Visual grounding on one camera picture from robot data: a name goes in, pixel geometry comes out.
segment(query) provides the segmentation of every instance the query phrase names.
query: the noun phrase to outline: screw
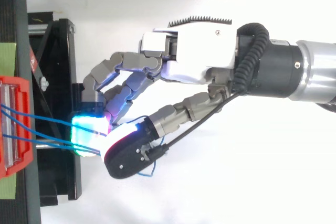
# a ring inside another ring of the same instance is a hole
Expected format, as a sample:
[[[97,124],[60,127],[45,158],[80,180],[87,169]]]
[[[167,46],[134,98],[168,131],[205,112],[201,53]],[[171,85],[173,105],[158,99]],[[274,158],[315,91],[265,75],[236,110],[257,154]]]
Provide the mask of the screw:
[[[44,76],[40,79],[40,87],[43,92],[45,92],[47,90],[47,87],[49,87],[49,82]]]
[[[301,63],[299,63],[298,61],[295,62],[294,67],[295,67],[296,69],[299,69],[299,68],[301,67]]]
[[[71,34],[75,34],[76,33],[76,27],[75,27],[74,24],[69,25],[69,32]]]

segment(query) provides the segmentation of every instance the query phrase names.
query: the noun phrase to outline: red plastic part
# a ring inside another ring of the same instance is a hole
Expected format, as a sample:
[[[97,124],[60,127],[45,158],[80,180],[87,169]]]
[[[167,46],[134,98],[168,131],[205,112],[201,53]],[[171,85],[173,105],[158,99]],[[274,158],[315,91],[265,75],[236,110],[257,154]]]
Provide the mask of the red plastic part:
[[[15,89],[15,110],[30,114],[29,81],[19,77],[8,77],[8,76],[0,76],[0,81],[2,82],[2,84],[18,85],[18,87]],[[8,177],[18,172],[19,170],[25,168],[31,161],[33,161],[32,143],[17,140],[18,156],[20,158],[20,161],[16,162],[13,166],[9,167],[7,170],[5,169],[1,118],[2,115],[0,112],[0,178]],[[25,126],[29,128],[31,127],[31,121],[29,117],[16,115],[15,118]],[[16,125],[16,134],[19,137],[32,139],[31,132],[25,130],[19,125]]]

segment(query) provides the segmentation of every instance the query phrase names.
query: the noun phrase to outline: white background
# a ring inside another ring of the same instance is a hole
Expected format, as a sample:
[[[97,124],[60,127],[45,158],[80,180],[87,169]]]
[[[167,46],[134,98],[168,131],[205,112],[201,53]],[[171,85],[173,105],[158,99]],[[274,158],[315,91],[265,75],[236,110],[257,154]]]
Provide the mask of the white background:
[[[76,24],[78,82],[113,52],[137,51],[144,32],[189,15],[232,18],[237,27],[260,22],[291,43],[336,42],[335,0],[28,0],[28,10]],[[127,119],[201,90],[157,82]],[[171,148],[152,178],[115,180],[99,158],[83,158],[82,196],[42,208],[42,221],[336,223],[335,122],[314,104],[238,98]]]

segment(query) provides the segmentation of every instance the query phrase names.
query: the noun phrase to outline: coiled black cable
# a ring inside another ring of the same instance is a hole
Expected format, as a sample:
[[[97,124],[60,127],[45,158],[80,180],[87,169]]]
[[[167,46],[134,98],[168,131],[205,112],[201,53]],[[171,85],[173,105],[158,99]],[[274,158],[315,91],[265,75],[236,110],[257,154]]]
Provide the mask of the coiled black cable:
[[[233,79],[233,91],[247,92],[249,86],[249,77],[254,71],[255,66],[263,56],[264,51],[269,43],[268,30],[259,23],[250,23],[243,25],[237,30],[237,35],[254,36],[254,42],[249,52],[239,63],[235,70]]]

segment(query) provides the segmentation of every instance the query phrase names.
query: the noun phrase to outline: red clamp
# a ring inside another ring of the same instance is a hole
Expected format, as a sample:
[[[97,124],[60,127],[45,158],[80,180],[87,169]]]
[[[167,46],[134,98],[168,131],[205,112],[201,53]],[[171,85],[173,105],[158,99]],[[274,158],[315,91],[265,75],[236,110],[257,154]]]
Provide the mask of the red clamp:
[[[16,111],[30,113],[29,81],[19,77],[0,76],[0,102]],[[3,107],[1,109],[31,128],[29,117],[11,113]],[[18,172],[33,161],[32,143],[3,137],[3,134],[32,139],[31,132],[0,112],[0,178]]]

